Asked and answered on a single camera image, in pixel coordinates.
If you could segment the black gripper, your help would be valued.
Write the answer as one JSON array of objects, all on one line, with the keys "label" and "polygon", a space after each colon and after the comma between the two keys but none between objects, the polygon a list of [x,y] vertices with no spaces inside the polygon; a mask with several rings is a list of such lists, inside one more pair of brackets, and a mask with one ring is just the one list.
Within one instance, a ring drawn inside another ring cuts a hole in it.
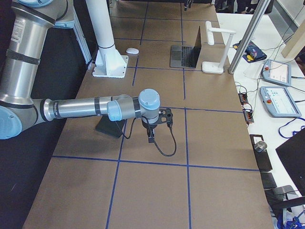
[{"label": "black gripper", "polygon": [[154,128],[157,125],[167,124],[169,128],[173,126],[173,113],[170,108],[160,108],[158,113],[158,119],[154,123],[147,123],[145,117],[142,117],[142,125],[147,129],[148,142],[154,143]]}]

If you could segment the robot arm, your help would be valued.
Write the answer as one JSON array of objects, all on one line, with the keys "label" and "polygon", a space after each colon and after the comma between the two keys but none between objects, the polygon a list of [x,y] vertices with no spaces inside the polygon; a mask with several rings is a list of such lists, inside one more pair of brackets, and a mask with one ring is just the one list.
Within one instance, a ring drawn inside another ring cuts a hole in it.
[{"label": "robot arm", "polygon": [[10,139],[42,123],[67,118],[107,117],[115,125],[140,119],[150,143],[158,125],[173,126],[169,108],[161,108],[159,93],[144,89],[127,94],[77,99],[80,71],[71,70],[62,58],[41,63],[49,30],[74,35],[80,49],[87,46],[72,0],[14,0],[15,15],[10,44],[1,70],[0,137]]},{"label": "robot arm", "polygon": [[184,0],[184,11],[187,11],[188,8],[191,8],[192,0]]}]

